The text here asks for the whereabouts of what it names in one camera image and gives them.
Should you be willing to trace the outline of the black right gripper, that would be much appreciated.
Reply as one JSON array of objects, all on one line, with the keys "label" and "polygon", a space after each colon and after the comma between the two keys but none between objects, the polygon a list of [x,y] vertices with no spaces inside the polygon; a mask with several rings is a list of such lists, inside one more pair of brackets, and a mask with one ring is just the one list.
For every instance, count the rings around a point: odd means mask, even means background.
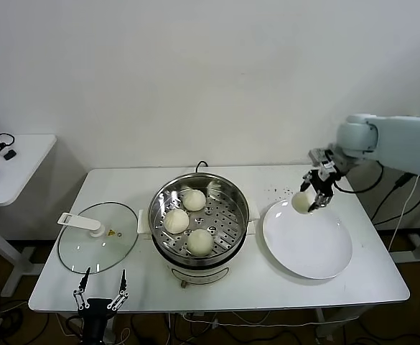
[{"label": "black right gripper", "polygon": [[303,181],[299,191],[304,192],[309,186],[312,186],[316,193],[313,202],[308,208],[308,212],[311,213],[319,208],[326,207],[332,200],[332,185],[335,182],[335,173],[324,173],[322,170],[310,170],[302,179]]}]

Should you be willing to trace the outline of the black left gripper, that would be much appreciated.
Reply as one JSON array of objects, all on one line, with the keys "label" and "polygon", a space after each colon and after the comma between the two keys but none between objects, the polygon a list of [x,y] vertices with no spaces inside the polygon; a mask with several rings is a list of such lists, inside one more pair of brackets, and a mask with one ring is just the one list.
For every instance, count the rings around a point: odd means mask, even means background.
[{"label": "black left gripper", "polygon": [[88,320],[89,318],[109,320],[115,316],[115,312],[112,310],[119,310],[129,297],[126,270],[122,270],[119,292],[113,300],[110,298],[89,298],[85,300],[85,289],[89,275],[90,267],[85,271],[85,274],[79,282],[78,288],[73,290],[73,297],[78,309],[78,315],[84,320]]}]

